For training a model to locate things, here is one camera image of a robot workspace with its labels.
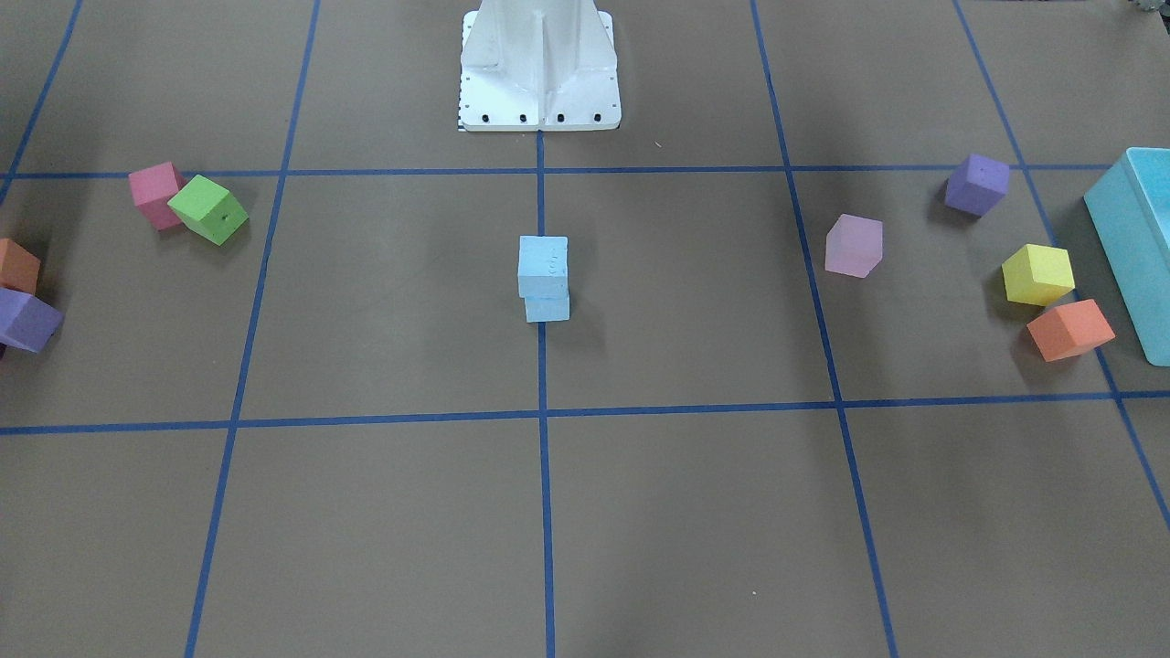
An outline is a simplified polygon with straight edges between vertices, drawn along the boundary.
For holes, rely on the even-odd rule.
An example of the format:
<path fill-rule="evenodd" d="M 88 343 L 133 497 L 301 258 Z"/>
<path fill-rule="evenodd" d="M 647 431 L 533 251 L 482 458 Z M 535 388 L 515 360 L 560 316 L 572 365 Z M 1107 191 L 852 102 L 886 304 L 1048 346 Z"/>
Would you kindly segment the light blue foam block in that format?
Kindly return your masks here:
<path fill-rule="evenodd" d="M 567 294 L 555 297 L 523 297 L 524 316 L 528 324 L 551 324 L 567 321 L 571 317 L 571 296 Z"/>
<path fill-rule="evenodd" d="M 567 237 L 521 237 L 517 289 L 522 299 L 567 297 Z"/>

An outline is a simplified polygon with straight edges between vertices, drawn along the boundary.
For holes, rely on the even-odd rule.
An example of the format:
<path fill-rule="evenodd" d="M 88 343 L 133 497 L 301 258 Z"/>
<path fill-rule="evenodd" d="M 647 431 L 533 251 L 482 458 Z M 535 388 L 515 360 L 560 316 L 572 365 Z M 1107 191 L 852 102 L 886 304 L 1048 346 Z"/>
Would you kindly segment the light pink foam block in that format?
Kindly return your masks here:
<path fill-rule="evenodd" d="M 824 241 L 824 269 L 852 277 L 868 277 L 883 259 L 880 220 L 840 214 Z"/>

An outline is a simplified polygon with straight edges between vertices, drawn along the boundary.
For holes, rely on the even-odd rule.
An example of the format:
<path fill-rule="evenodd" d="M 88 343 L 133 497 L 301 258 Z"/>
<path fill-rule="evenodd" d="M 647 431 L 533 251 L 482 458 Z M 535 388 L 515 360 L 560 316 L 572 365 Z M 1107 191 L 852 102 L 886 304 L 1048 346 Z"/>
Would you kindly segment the far purple foam block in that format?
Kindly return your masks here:
<path fill-rule="evenodd" d="M 986 155 L 966 155 L 949 174 L 943 203 L 975 217 L 989 213 L 1010 191 L 1011 167 Z"/>

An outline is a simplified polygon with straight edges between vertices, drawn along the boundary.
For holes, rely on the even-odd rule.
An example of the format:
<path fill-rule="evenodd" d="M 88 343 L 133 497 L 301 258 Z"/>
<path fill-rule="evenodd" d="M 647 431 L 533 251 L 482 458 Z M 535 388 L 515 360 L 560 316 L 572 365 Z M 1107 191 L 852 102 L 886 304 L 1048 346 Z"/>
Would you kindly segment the magenta foam block beside green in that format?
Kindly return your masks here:
<path fill-rule="evenodd" d="M 179 228 L 181 217 L 170 207 L 170 200 L 186 185 L 173 162 L 142 167 L 128 174 L 128 183 L 135 208 L 142 213 L 154 229 Z"/>

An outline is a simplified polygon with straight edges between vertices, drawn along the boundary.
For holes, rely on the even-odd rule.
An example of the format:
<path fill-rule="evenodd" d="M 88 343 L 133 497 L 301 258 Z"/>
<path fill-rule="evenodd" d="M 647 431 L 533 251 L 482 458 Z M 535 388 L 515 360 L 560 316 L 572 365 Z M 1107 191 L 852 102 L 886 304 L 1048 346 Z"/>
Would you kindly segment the yellow foam block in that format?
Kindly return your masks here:
<path fill-rule="evenodd" d="M 1000 266 L 1005 299 L 1010 302 L 1048 307 L 1074 288 L 1069 251 L 1025 244 Z"/>

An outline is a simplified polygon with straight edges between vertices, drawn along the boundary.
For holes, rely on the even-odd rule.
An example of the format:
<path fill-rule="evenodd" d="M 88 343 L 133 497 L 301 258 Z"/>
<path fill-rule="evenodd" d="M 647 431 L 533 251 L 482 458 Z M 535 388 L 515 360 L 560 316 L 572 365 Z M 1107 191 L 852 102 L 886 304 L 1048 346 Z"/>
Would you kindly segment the far orange foam block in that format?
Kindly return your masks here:
<path fill-rule="evenodd" d="M 1090 352 L 1115 340 L 1112 324 L 1092 299 L 1042 311 L 1026 325 L 1028 337 L 1045 362 L 1057 362 Z"/>

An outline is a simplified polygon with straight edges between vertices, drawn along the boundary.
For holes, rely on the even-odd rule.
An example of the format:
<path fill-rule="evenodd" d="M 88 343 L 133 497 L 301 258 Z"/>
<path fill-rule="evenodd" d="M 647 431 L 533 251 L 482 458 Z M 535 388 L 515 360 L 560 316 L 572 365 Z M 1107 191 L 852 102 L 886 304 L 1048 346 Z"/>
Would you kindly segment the teal plastic bin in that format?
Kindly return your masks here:
<path fill-rule="evenodd" d="M 1145 362 L 1169 366 L 1169 150 L 1128 148 L 1083 200 Z"/>

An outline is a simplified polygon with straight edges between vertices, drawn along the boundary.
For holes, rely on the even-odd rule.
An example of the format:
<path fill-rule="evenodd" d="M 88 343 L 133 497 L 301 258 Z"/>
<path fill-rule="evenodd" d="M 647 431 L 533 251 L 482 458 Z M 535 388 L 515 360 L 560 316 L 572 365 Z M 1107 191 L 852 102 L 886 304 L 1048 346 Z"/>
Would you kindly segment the purple foam block near tray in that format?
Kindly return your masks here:
<path fill-rule="evenodd" d="M 40 352 L 58 331 L 63 313 L 37 296 L 1 288 L 1 343 L 28 352 Z"/>

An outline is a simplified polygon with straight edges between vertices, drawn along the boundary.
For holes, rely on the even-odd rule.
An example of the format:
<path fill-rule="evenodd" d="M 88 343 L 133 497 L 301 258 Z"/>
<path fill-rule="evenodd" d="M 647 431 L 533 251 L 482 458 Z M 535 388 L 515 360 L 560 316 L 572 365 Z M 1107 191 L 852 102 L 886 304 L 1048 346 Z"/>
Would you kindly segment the orange foam block near tray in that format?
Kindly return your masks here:
<path fill-rule="evenodd" d="M 12 292 L 37 294 L 41 259 L 11 238 L 1 239 L 1 287 Z"/>

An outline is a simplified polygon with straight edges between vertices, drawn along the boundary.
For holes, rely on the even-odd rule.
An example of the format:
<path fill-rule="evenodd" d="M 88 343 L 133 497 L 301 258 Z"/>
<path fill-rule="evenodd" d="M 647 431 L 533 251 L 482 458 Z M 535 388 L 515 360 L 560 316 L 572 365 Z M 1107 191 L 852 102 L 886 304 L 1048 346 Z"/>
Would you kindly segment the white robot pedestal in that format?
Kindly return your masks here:
<path fill-rule="evenodd" d="M 622 124 L 613 18 L 593 1 L 484 1 L 461 21 L 457 125 L 472 133 Z"/>

